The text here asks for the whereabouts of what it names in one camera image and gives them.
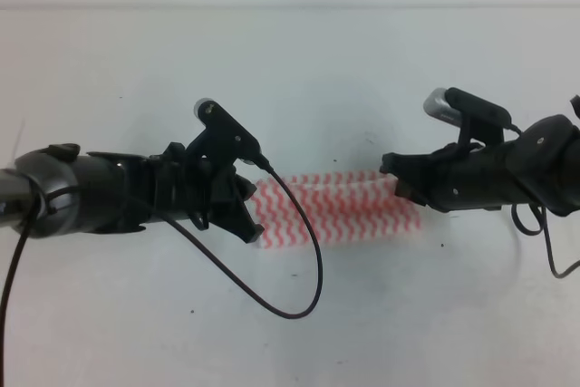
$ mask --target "black cylindrical joint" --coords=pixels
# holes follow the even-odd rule
[[[512,142],[471,152],[462,160],[435,165],[429,198],[446,210],[499,208],[533,202],[506,169]]]
[[[574,140],[566,147],[556,180],[563,199],[574,208],[580,208],[580,140]]]
[[[31,237],[91,232],[114,222],[121,213],[122,204],[117,198],[99,192],[99,187],[119,192],[123,189],[122,170],[105,159],[79,156],[65,162],[43,152],[32,152],[14,164],[44,194],[63,188],[92,188],[54,198],[50,204],[53,213],[48,213],[49,208],[42,204]]]

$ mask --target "black cable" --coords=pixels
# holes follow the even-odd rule
[[[556,271],[556,265],[554,263],[554,253],[552,252],[552,238],[550,236],[550,230],[547,224],[547,213],[546,207],[538,207],[536,205],[529,205],[530,210],[534,214],[534,217],[537,220],[537,223],[540,226],[539,230],[530,230],[529,228],[524,227],[521,220],[517,216],[516,205],[512,205],[511,212],[512,218],[514,218],[514,224],[516,228],[528,236],[536,236],[539,235],[542,231],[544,232],[544,238],[546,239],[546,252],[547,252],[547,263],[550,266],[550,271],[552,275],[558,279],[566,278],[570,274],[572,274],[578,267],[580,267],[580,260],[575,261],[572,265],[570,265],[564,272],[560,273]]]
[[[529,228],[524,226],[521,219],[519,218],[519,215],[517,214],[517,204],[511,205],[511,218],[514,221],[514,225],[516,226],[517,230],[519,230],[520,233],[523,233],[526,236],[537,236],[540,233],[542,233],[542,231],[544,231],[544,224],[543,224],[543,221],[541,219],[541,213],[539,212],[537,206],[534,206],[532,204],[528,204],[528,205],[529,205],[529,209],[532,211],[532,213],[536,217],[537,223],[540,226],[540,228],[538,230],[530,230]]]
[[[314,251],[316,253],[316,267],[317,267],[317,280],[316,280],[316,290],[314,291],[314,297],[312,302],[306,309],[299,313],[287,313],[284,312],[273,305],[269,304],[264,298],[258,295],[252,288],[250,288],[246,283],[244,283],[236,274],[234,274],[226,265],[224,265],[221,260],[219,260],[209,249],[206,248],[195,236],[193,236],[189,231],[187,231],[183,226],[180,225],[175,219],[173,219],[170,215],[166,214],[165,212],[161,212],[156,210],[152,206],[150,206],[147,202],[142,201],[138,198],[134,198],[128,196],[121,192],[110,191],[107,189],[103,189],[102,187],[81,187],[81,186],[74,186],[69,188],[57,189],[56,191],[45,194],[42,192],[38,187],[31,183],[33,190],[35,191],[35,199],[34,203],[26,216],[26,219],[23,221],[23,230],[18,239],[18,243],[16,244],[16,248],[14,250],[14,254],[12,256],[12,261],[10,263],[10,267],[8,268],[8,273],[6,275],[6,280],[4,284],[4,290],[2,293],[2,300],[0,301],[0,387],[4,387],[4,362],[5,362],[5,324],[6,324],[6,313],[8,310],[8,299],[10,297],[10,291],[12,290],[12,284],[15,279],[16,269],[18,268],[18,263],[20,261],[20,257],[24,250],[24,245],[26,244],[26,240],[30,236],[30,232],[34,226],[34,223],[37,221],[38,213],[40,211],[41,203],[44,203],[46,209],[49,213],[54,213],[55,209],[53,209],[50,205],[50,202],[65,194],[71,193],[78,193],[83,190],[89,190],[92,193],[100,193],[105,195],[111,195],[116,198],[123,199],[128,203],[136,206],[138,208],[142,208],[148,211],[151,215],[156,216],[165,222],[167,222],[170,226],[175,228],[183,237],[185,237],[189,242],[191,242],[199,251],[201,251],[217,268],[222,271],[226,276],[236,283],[244,292],[246,292],[254,301],[258,304],[262,305],[266,310],[269,312],[276,314],[284,319],[301,319],[303,317],[308,316],[310,313],[313,312],[314,308],[318,304],[320,300],[320,294],[322,293],[323,288],[323,260],[322,254],[320,252],[320,246],[318,244],[318,239],[316,238],[316,234],[306,216],[304,210],[300,206],[300,203],[292,193],[292,191],[287,187],[282,179],[276,174],[276,172],[269,166],[266,167],[266,170],[274,177],[274,179],[280,184],[282,189],[288,195],[288,197],[294,203],[300,217],[304,221],[306,228],[308,229],[308,233],[312,238],[312,242],[314,245]]]
[[[24,250],[24,245],[30,231],[36,222],[36,217],[40,210],[40,197],[36,196],[33,205],[30,208],[25,220],[22,233],[12,254],[12,260],[10,261],[10,267],[8,268],[8,273],[6,274],[6,280],[4,282],[4,290],[2,291],[2,300],[0,300],[0,387],[4,387],[4,363],[5,363],[5,327],[6,327],[6,314],[8,312],[8,300],[10,298],[10,291],[12,290],[12,284],[15,280],[16,268],[18,268],[18,262],[22,256]]]
[[[300,217],[303,219],[303,221],[306,225],[306,228],[308,229],[308,233],[310,233],[310,237],[312,238],[313,245],[314,245],[314,251],[316,253],[316,266],[317,266],[317,270],[318,270],[316,290],[314,292],[314,297],[313,297],[310,305],[308,307],[306,307],[306,309],[304,311],[299,312],[299,313],[287,313],[287,312],[284,312],[284,311],[274,307],[273,305],[269,304],[264,298],[262,298],[260,295],[258,295],[246,283],[244,283],[236,274],[234,274],[226,265],[224,265],[221,262],[221,260],[219,260],[211,251],[209,251],[209,249],[207,249],[206,246],[203,245],[195,236],[193,236],[189,231],[187,231],[183,226],[181,226],[180,223],[178,223],[175,219],[173,219],[167,213],[156,210],[155,208],[150,206],[145,201],[142,201],[142,200],[134,198],[134,197],[130,197],[130,196],[128,196],[124,193],[121,193],[121,192],[106,190],[106,189],[103,189],[102,187],[99,187],[97,189],[97,188],[81,187],[81,186],[57,189],[55,192],[48,194],[46,197],[48,198],[49,201],[52,201],[53,199],[60,197],[61,195],[70,194],[70,193],[74,193],[74,192],[80,192],[82,190],[90,190],[93,193],[111,195],[111,196],[114,196],[116,198],[121,198],[121,199],[127,201],[128,203],[132,204],[132,206],[134,206],[134,207],[142,208],[143,210],[146,210],[147,212],[149,212],[151,215],[154,215],[157,218],[162,219],[163,221],[167,222],[170,226],[175,228],[183,237],[185,237],[199,251],[201,251],[202,254],[204,256],[206,256],[215,266],[217,266],[217,268],[221,272],[223,272],[230,280],[232,280],[234,283],[236,283],[244,292],[246,292],[258,304],[262,305],[266,310],[268,310],[269,312],[276,314],[280,317],[283,317],[284,319],[301,319],[303,317],[308,316],[310,313],[313,312],[314,308],[318,304],[318,300],[320,299],[320,294],[322,292],[322,287],[323,287],[322,254],[320,252],[320,246],[318,245],[318,239],[316,238],[316,234],[312,228],[312,225],[310,224],[310,221],[308,220],[308,217],[306,216],[305,212],[303,211],[302,207],[300,206],[300,203],[298,203],[298,201],[296,200],[292,191],[287,187],[287,185],[280,179],[280,177],[273,170],[271,171],[271,175],[272,175],[272,177],[274,177],[274,179],[278,183],[280,183],[280,186],[282,187],[282,189],[286,192],[288,197],[294,203],[296,209],[298,210],[298,213],[300,214]]]

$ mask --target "white table surface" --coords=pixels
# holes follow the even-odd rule
[[[0,157],[21,126],[18,154],[71,141],[159,153],[195,138],[193,105],[209,97],[283,175],[378,168],[384,152],[456,139],[422,112],[438,86],[505,106],[521,128],[573,117],[579,30],[580,11],[557,8],[4,11]],[[163,224],[30,241],[6,385],[577,385],[580,273],[555,280],[543,240],[516,237],[506,214],[428,217],[412,237],[326,249],[320,305],[298,322]],[[580,256],[579,220],[550,222],[563,268]],[[5,274],[16,234],[0,235]],[[308,303],[311,249],[199,236],[277,305]]]

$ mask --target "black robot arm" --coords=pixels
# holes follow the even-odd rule
[[[252,220],[245,201],[256,191],[236,174],[234,162],[250,161],[270,170],[257,140],[221,106],[201,101],[196,114],[206,129],[187,148],[172,142],[160,155],[91,152],[75,144],[52,145],[18,158],[0,170],[0,225],[20,223],[41,193],[41,211],[31,237],[75,232],[99,234],[142,231],[159,220],[132,207],[123,194],[173,219],[190,219],[197,228],[216,225],[244,242],[256,241],[264,228]],[[80,188],[47,201],[56,190]]]
[[[580,208],[580,132],[564,115],[521,133],[505,109],[456,88],[436,90],[424,107],[459,126],[459,140],[429,155],[385,154],[381,172],[399,179],[396,195],[441,212],[531,204],[562,217]],[[504,141],[504,130],[521,135]]]

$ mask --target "zigzag pattern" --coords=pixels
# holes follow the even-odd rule
[[[415,205],[395,197],[396,178],[362,170],[284,178],[321,245],[345,245],[381,239],[421,228]],[[305,224],[274,179],[260,180],[250,200],[257,222],[265,227],[264,248],[310,243]]]

